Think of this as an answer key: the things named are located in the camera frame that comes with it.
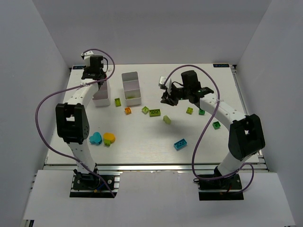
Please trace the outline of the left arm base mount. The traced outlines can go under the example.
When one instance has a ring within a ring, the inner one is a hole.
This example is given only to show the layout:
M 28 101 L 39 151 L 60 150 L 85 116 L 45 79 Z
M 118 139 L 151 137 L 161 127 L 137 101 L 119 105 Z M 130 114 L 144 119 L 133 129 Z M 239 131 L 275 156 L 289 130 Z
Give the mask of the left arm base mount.
M 111 198 L 113 195 L 99 177 L 73 170 L 70 198 Z

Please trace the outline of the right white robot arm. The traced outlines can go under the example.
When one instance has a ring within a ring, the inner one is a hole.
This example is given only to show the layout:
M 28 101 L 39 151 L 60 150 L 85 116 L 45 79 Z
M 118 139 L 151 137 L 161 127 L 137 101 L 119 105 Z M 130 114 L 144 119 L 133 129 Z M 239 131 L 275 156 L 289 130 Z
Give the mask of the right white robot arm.
M 193 70 L 181 74 L 182 83 L 176 87 L 169 77 L 161 77 L 159 87 L 164 90 L 161 102 L 177 106 L 180 100 L 188 100 L 199 109 L 211 114 L 229 132 L 229 153 L 215 168 L 212 180 L 221 180 L 237 173 L 245 162 L 265 147 L 261 120 L 256 114 L 245 115 L 225 103 L 220 92 L 202 87 Z

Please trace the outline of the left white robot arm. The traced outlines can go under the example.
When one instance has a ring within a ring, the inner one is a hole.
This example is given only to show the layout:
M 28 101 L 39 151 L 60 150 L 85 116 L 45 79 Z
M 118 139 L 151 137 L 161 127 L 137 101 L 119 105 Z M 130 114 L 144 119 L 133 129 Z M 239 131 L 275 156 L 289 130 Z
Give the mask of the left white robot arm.
M 88 83 L 106 78 L 103 71 L 103 56 L 95 55 L 93 51 L 83 53 L 85 62 L 81 82 L 85 85 L 76 89 L 75 93 L 64 104 L 58 104 L 55 108 L 57 134 L 69 146 L 73 157 L 79 160 L 77 172 L 89 174 L 94 171 L 96 164 L 90 154 L 87 138 L 89 136 L 89 121 L 86 115 L 86 107 L 99 91 L 102 82 L 91 85 Z

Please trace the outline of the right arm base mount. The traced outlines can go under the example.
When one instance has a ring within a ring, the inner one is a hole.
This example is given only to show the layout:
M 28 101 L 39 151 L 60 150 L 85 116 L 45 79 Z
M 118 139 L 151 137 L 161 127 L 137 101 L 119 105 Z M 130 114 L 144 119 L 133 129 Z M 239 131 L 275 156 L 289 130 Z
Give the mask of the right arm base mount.
M 198 185 L 200 201 L 242 201 L 244 200 L 242 184 L 239 174 L 219 179 L 202 181 L 194 178 Z

